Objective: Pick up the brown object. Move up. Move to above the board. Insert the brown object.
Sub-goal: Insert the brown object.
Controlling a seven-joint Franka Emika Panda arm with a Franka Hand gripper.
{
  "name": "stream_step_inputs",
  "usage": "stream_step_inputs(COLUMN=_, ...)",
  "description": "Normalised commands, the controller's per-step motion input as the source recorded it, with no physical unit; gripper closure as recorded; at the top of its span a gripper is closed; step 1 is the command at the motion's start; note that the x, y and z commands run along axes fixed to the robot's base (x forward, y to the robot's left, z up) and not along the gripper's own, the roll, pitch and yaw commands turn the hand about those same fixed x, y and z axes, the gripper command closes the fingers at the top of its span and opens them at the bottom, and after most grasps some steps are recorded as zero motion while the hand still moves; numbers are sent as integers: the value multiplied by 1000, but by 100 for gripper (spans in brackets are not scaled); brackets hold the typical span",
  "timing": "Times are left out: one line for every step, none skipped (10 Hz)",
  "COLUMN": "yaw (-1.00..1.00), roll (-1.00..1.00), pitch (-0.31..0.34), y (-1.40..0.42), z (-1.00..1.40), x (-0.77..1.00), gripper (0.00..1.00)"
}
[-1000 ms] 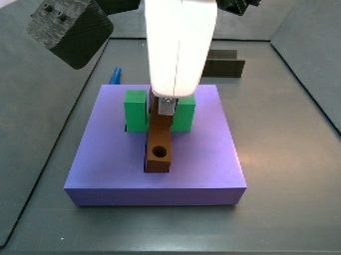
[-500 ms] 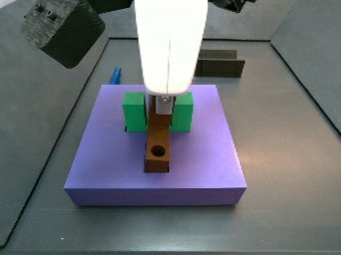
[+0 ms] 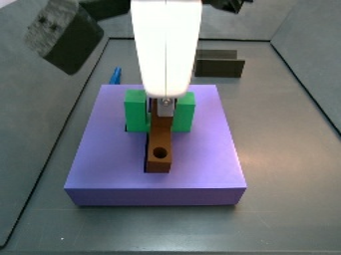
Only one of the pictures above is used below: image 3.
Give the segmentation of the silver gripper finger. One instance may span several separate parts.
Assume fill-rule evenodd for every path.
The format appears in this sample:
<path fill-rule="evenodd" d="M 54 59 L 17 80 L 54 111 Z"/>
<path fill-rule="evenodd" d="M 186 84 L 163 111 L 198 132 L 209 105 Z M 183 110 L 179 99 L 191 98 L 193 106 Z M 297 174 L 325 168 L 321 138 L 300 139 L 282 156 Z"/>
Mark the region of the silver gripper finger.
<path fill-rule="evenodd" d="M 158 116 L 167 118 L 173 116 L 174 102 L 173 99 L 158 99 Z"/>

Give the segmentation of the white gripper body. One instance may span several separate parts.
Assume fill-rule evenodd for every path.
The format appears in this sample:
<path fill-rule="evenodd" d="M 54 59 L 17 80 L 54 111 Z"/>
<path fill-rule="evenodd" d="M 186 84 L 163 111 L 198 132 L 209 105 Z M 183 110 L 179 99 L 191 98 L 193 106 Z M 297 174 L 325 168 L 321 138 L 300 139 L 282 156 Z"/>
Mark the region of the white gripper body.
<path fill-rule="evenodd" d="M 187 91 L 201 13 L 201 0 L 131 0 L 142 80 L 151 98 L 178 98 Z"/>

